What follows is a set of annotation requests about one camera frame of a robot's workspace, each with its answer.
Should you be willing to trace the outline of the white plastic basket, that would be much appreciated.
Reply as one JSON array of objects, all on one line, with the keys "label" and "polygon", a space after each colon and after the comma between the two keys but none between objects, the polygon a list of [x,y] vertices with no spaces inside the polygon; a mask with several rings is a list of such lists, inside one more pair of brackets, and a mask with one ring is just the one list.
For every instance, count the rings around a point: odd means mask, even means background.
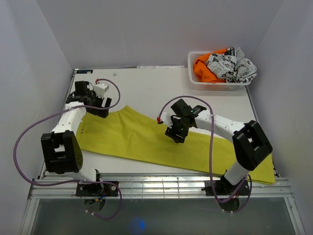
[{"label": "white plastic basket", "polygon": [[192,51],[187,57],[187,69],[190,80],[190,85],[193,90],[204,90],[204,91],[238,91],[251,84],[251,81],[247,83],[206,83],[200,82],[198,77],[194,73],[193,63],[194,61],[209,51]]}]

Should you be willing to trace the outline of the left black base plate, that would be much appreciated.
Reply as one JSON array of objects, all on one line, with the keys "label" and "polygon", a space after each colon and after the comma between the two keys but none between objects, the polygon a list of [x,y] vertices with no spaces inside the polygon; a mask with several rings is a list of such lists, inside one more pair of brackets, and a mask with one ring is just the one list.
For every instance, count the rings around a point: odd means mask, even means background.
[{"label": "left black base plate", "polygon": [[118,195],[118,181],[110,181],[109,184],[77,184],[75,195],[78,197],[101,197]]}]

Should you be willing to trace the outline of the yellow-green trousers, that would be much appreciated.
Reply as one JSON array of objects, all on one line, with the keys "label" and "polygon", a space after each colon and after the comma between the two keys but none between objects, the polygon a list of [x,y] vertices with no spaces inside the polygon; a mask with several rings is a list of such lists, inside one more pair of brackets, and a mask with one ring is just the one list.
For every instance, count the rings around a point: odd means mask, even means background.
[{"label": "yellow-green trousers", "polygon": [[165,135],[166,128],[125,106],[107,118],[87,113],[76,138],[85,151],[208,172],[210,136],[190,131],[184,143],[175,143]]}]

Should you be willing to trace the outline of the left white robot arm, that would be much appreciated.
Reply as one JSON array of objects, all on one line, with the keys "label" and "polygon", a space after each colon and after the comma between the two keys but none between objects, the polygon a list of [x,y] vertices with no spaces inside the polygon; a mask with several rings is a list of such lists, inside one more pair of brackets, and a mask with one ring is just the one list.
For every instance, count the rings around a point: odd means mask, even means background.
[{"label": "left white robot arm", "polygon": [[82,118],[93,114],[106,118],[112,99],[105,98],[109,85],[88,81],[75,82],[75,90],[66,99],[67,112],[61,115],[57,125],[51,132],[41,136],[41,145],[48,172],[64,174],[79,181],[88,181],[87,190],[92,195],[100,195],[104,184],[97,179],[97,170],[83,166],[83,153],[76,138]]}]

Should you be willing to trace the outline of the newspaper print garment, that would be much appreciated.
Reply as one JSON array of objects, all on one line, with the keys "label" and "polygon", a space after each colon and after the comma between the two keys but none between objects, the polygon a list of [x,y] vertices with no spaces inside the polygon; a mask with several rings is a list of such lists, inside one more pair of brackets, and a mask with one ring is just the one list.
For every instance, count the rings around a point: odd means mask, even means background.
[{"label": "newspaper print garment", "polygon": [[245,58],[240,47],[229,47],[224,53],[211,53],[205,64],[226,83],[247,83],[257,76],[257,67]]}]

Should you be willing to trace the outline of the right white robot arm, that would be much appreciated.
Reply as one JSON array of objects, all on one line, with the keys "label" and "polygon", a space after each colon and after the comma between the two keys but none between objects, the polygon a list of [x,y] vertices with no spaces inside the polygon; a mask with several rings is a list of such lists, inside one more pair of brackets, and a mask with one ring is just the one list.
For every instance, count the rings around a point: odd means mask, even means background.
[{"label": "right white robot arm", "polygon": [[215,195],[232,195],[239,191],[248,174],[264,161],[273,148],[261,125],[251,120],[238,122],[215,115],[209,104],[191,107],[184,96],[172,100],[172,115],[160,111],[157,121],[165,124],[165,135],[176,143],[184,143],[189,129],[194,127],[217,134],[233,144],[236,160],[217,181],[211,181]]}]

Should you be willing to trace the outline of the blue label sticker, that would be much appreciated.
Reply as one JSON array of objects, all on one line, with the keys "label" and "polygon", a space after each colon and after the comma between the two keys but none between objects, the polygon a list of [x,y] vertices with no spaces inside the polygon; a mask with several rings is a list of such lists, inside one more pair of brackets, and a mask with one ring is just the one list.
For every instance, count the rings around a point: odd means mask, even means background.
[{"label": "blue label sticker", "polygon": [[93,70],[77,70],[76,74],[92,74]]}]

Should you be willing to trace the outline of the orange garment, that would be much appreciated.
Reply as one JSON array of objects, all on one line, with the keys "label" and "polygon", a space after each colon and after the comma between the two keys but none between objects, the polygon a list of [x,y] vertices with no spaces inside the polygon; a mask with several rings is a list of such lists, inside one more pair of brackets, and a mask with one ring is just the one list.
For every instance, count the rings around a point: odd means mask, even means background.
[{"label": "orange garment", "polygon": [[207,64],[205,63],[209,56],[212,53],[217,54],[224,54],[226,52],[226,49],[217,50],[214,52],[207,53],[205,55],[202,55],[198,57],[194,63],[193,63],[193,72],[197,76],[198,80],[200,82],[205,83],[225,83],[225,80],[218,79],[214,73],[212,73],[209,68],[207,67]]}]

